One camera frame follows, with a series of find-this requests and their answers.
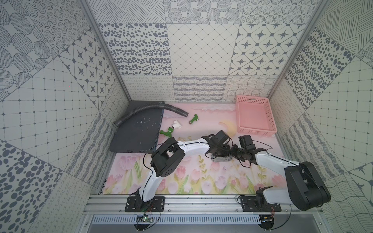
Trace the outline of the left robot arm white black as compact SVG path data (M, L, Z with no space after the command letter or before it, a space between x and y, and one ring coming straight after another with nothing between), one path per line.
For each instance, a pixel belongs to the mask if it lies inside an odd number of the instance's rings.
M228 158L231 138L223 131L193 141L167 139L151 155L150 171L145 183L136 191L136 201L150 202L164 177L171 175L186 156L210 154L212 159Z

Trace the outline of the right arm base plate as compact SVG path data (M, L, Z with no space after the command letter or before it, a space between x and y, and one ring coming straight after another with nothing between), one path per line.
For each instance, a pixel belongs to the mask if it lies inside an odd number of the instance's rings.
M254 196L240 195L239 203L243 212L281 212L281 206L278 204L269 204L266 201L258 201Z

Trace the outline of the grey striped square dishcloth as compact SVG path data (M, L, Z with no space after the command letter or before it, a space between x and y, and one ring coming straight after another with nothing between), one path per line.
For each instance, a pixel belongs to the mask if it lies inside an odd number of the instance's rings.
M220 162L229 162L232 160L232 156L211 156L211 160L215 163L220 163Z

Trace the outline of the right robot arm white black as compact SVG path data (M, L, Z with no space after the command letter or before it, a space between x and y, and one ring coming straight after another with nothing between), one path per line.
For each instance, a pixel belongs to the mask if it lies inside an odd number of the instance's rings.
M249 135L239 137L240 145L233 145L230 155L240 162L267 168L286 181L286 187L259 187L255 195L258 209L274 204L294 205L301 211L322 207L331 201L331 194L311 162L296 162L257 148Z

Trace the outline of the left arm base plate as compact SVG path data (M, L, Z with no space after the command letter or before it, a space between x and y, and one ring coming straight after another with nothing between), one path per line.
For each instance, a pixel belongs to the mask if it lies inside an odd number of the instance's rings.
M152 210L162 213L164 212L165 199L166 198L164 196L155 196L152 200L144 203L139 197L128 197L125 212L134 213Z

